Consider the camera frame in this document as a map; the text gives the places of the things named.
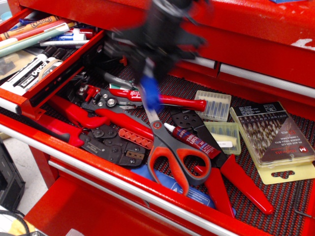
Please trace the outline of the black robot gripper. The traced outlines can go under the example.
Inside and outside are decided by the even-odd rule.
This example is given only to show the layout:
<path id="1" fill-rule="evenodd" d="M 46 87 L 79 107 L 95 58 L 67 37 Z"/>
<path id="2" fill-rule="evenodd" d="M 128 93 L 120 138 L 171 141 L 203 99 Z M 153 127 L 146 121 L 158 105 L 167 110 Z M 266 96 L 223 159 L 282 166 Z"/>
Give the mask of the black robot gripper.
<path id="1" fill-rule="evenodd" d="M 109 32 L 104 50 L 109 56 L 125 56 L 138 84 L 144 76 L 146 59 L 153 63 L 153 78 L 160 81 L 182 59 L 194 59 L 206 40 L 182 28 L 190 19 L 191 0 L 154 0 L 144 23 L 138 27 Z"/>

